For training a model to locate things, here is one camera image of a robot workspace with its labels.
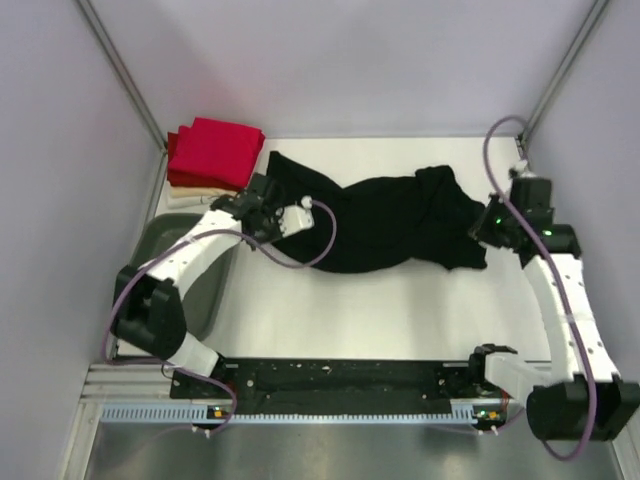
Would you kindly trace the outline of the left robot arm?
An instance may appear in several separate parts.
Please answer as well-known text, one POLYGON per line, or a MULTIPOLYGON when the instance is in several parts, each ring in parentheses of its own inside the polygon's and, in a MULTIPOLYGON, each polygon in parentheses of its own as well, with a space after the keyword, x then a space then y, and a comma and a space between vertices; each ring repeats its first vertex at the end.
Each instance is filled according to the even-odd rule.
POLYGON ((261 174, 240 193, 216 199, 195 225, 171 247, 140 267, 126 266, 116 280, 110 333, 151 357, 192 372, 192 384, 205 396, 226 387, 216 366, 220 355, 187 326, 183 300, 194 283, 243 240, 262 245, 280 239, 284 188, 261 174))

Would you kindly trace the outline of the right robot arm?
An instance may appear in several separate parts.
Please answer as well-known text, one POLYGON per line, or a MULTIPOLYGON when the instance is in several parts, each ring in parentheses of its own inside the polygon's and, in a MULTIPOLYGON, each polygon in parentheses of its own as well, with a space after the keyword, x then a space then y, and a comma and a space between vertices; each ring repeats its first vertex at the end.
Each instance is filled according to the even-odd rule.
POLYGON ((612 441, 639 408, 639 385, 623 380, 608 355, 576 232, 555 223, 551 193, 548 179, 515 177, 508 196, 492 194, 470 230, 473 239, 519 258, 541 313, 550 369, 532 367, 512 347, 483 344, 470 357, 466 380, 478 395, 500 388, 520 403, 541 441, 612 441))

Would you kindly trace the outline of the black t shirt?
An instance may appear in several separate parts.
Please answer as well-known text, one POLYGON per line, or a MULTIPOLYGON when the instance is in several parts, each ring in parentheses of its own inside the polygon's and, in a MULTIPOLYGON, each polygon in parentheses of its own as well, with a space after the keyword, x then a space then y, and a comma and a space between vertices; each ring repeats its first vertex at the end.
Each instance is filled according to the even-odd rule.
POLYGON ((297 262, 315 260, 317 269, 338 274, 369 273, 409 259, 448 270, 487 267, 485 248, 468 234, 484 206, 463 191, 447 165, 342 187, 273 151, 267 175, 284 187, 286 203, 310 196, 330 209, 314 209, 312 229, 275 242, 297 262))

